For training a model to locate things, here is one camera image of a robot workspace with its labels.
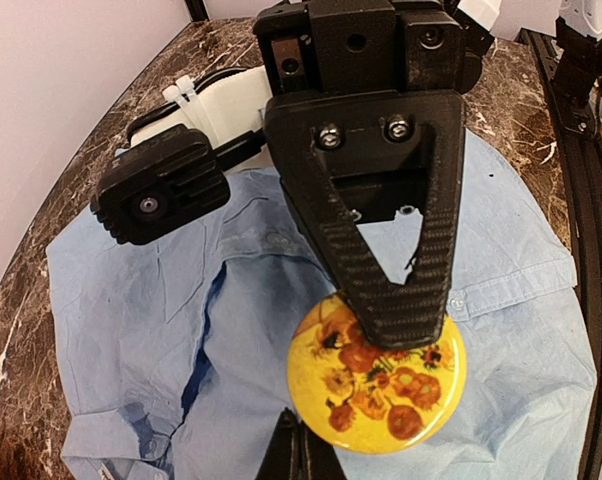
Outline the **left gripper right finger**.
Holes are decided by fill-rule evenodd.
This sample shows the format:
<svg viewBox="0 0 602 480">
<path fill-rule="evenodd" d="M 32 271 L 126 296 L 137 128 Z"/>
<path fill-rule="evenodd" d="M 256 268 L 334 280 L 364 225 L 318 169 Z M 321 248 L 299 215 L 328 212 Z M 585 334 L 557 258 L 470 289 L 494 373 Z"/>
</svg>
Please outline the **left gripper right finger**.
<svg viewBox="0 0 602 480">
<path fill-rule="evenodd" d="M 333 446 L 307 425 L 301 428 L 301 478 L 304 480 L 346 480 Z"/>
</svg>

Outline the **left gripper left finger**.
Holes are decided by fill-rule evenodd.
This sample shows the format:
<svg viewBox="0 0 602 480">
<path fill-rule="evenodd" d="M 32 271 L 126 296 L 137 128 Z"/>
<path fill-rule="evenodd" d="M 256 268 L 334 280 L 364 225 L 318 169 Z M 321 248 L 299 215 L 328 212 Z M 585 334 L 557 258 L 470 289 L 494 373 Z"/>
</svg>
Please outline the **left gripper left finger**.
<svg viewBox="0 0 602 480">
<path fill-rule="evenodd" d="M 277 420 L 255 479 L 298 479 L 299 461 L 300 424 L 290 409 L 284 409 Z"/>
</svg>

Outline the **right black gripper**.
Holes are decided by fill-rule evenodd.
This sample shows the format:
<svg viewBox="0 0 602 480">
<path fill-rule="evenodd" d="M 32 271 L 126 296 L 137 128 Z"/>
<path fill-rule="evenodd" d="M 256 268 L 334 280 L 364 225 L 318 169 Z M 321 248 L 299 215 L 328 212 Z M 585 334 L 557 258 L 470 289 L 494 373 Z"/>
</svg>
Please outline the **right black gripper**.
<svg viewBox="0 0 602 480">
<path fill-rule="evenodd" d="M 264 133 L 293 218 L 367 339 L 436 342 L 462 189 L 463 96 L 493 1 L 301 1 L 253 26 Z"/>
</svg>

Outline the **light blue shirt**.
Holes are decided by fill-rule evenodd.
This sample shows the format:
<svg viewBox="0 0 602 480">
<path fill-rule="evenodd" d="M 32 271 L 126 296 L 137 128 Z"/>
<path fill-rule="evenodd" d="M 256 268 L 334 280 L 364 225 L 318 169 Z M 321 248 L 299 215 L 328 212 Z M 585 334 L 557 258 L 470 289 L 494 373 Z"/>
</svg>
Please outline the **light blue shirt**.
<svg viewBox="0 0 602 480">
<path fill-rule="evenodd" d="M 252 479 L 291 400 L 285 359 L 332 290 L 272 168 L 164 238 L 119 245 L 82 212 L 48 246 L 56 354 L 78 479 Z M 350 479 L 573 479 L 597 375 L 574 261 L 516 171 L 465 142 L 448 311 L 469 374 L 431 439 L 339 451 Z"/>
</svg>

